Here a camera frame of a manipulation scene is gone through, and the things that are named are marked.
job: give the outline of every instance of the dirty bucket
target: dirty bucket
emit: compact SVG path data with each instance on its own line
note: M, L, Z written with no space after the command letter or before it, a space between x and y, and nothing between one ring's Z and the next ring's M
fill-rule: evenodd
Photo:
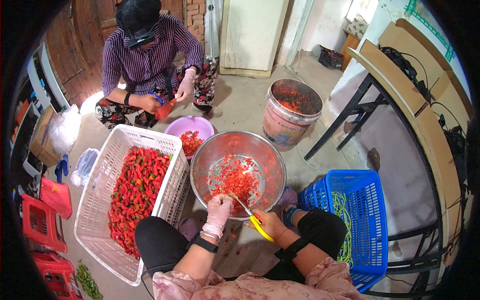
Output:
M279 151L288 151L318 120L322 106L322 99L308 85L292 79L277 80L267 92L262 133Z

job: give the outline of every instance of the white door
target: white door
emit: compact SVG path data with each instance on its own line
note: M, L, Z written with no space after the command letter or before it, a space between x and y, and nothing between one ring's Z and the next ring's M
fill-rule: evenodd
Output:
M225 0L220 66L272 69L288 0Z

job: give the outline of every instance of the purple plastic basin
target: purple plastic basin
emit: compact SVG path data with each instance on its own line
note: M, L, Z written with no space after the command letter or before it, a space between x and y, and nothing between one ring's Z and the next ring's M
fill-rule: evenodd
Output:
M206 140L215 134L212 124L207 119L198 116L186 116L176 119L165 129L165 134L181 137L185 131L198 131L198 138L202 140ZM192 157L193 155L187 156L187 159L190 160Z

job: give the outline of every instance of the striped shirt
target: striped shirt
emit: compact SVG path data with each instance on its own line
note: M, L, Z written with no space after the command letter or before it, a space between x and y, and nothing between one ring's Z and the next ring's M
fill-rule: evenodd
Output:
M115 30L105 41L102 55L102 90L108 96L117 87L120 76L133 93L145 95L154 88L166 89L164 69L170 75L172 86L178 87L173 59L177 52L186 55L185 68L195 66L200 72L203 63L203 47L185 28L183 23L171 16L161 14L155 27L155 40L147 49L129 50L123 30Z

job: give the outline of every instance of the black pants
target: black pants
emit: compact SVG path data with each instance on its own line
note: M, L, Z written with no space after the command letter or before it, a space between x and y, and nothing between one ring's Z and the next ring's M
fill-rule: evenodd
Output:
M339 217L315 208L298 223L300 235L336 259L347 228ZM168 272L187 253L188 240L165 220L149 216L135 228L135 244L150 276L155 272ZM292 280L305 283L305 277L292 261L280 261L265 275L271 280Z

